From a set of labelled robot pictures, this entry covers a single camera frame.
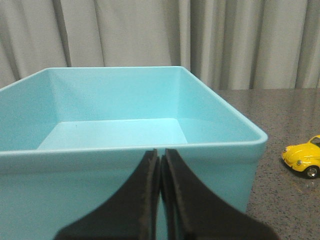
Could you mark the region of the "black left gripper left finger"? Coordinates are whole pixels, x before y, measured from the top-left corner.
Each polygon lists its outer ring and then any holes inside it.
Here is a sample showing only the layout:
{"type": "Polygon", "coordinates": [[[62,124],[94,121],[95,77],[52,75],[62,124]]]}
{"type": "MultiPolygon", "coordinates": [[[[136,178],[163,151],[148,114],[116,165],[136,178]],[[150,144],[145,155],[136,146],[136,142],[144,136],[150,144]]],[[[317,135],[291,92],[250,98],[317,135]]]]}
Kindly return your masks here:
{"type": "Polygon", "coordinates": [[[144,153],[126,182],[102,205],[62,228],[56,240],[154,240],[160,194],[160,159],[144,153]]]}

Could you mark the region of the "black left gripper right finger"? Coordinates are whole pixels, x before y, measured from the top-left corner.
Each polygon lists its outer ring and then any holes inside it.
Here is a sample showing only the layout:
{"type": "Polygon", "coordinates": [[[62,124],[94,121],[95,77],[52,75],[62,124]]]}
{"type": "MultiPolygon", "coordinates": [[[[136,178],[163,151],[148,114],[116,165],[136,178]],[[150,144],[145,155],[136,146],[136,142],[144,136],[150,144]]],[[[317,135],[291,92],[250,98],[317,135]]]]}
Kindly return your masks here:
{"type": "Polygon", "coordinates": [[[267,225],[235,209],[191,171],[175,149],[161,158],[161,196],[169,240],[277,240],[267,225]]]}

